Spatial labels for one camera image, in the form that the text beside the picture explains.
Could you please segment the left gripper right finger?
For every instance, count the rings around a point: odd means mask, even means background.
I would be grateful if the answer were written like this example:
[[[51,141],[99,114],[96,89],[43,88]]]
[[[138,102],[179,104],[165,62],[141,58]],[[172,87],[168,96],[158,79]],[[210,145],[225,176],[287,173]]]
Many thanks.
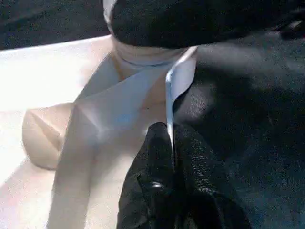
[[[191,127],[176,124],[175,152],[192,228],[250,229],[223,163],[203,137]]]

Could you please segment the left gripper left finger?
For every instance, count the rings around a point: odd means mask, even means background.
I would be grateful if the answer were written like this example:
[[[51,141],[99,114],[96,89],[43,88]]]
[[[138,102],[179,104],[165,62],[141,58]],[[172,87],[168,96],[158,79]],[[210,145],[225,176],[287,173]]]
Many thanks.
[[[148,128],[125,177],[118,228],[173,229],[175,198],[171,141],[166,124],[157,122]]]

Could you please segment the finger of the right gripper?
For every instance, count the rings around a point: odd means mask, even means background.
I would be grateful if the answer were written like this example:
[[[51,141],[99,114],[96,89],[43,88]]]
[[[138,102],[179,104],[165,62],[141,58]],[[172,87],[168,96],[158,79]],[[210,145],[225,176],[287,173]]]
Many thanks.
[[[140,47],[190,47],[286,26],[305,15],[302,0],[119,0],[117,40]]]

